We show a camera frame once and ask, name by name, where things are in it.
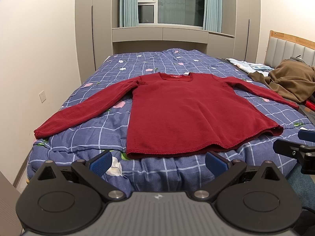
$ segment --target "white wall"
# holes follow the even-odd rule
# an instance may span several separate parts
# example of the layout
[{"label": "white wall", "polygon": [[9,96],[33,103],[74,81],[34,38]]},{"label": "white wall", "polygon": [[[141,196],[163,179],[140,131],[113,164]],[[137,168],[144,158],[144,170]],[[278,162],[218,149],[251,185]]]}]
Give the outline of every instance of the white wall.
[{"label": "white wall", "polygon": [[0,0],[0,171],[11,183],[34,129],[79,86],[74,0]]},{"label": "white wall", "polygon": [[315,41],[315,0],[261,0],[257,63],[263,63],[270,30]]}]

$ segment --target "brown sweater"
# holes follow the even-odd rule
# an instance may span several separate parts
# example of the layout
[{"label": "brown sweater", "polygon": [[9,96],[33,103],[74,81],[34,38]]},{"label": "brown sweater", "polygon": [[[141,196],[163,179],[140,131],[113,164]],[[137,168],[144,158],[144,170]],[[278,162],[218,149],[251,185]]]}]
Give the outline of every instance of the brown sweater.
[{"label": "brown sweater", "polygon": [[248,76],[297,103],[304,102],[315,91],[314,67],[303,62],[285,59],[267,77],[259,72],[249,73]]}]

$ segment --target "red long-sleeve shirt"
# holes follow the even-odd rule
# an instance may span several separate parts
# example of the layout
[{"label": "red long-sleeve shirt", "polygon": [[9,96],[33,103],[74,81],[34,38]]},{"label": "red long-sleeve shirt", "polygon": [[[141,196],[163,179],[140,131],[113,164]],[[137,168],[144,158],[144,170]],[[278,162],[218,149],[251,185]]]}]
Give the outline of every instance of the red long-sleeve shirt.
[{"label": "red long-sleeve shirt", "polygon": [[86,122],[132,90],[127,130],[130,158],[229,151],[265,132],[282,134],[283,127],[235,94],[233,87],[299,108],[272,90],[234,77],[156,73],[113,84],[55,113],[34,133],[37,139],[44,138]]}]

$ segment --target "wall outlet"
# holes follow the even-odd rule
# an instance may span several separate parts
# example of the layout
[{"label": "wall outlet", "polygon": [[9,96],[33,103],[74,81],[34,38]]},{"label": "wall outlet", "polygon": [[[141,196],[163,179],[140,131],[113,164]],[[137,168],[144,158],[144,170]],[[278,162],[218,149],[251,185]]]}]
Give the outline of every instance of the wall outlet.
[{"label": "wall outlet", "polygon": [[46,100],[46,94],[44,91],[42,91],[40,94],[39,94],[39,97],[40,97],[40,101],[43,103],[45,100]]}]

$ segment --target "gray plastic base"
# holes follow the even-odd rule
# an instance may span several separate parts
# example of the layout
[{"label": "gray plastic base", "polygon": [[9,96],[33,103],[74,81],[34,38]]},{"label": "gray plastic base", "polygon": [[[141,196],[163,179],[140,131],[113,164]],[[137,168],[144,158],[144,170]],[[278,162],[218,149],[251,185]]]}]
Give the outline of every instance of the gray plastic base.
[{"label": "gray plastic base", "polygon": [[[37,234],[25,232],[23,235]],[[102,216],[94,224],[71,235],[254,236],[256,234],[232,228],[221,221],[209,203],[193,201],[185,192],[134,192],[125,201],[108,204]],[[295,236],[291,231],[272,235]]]}]

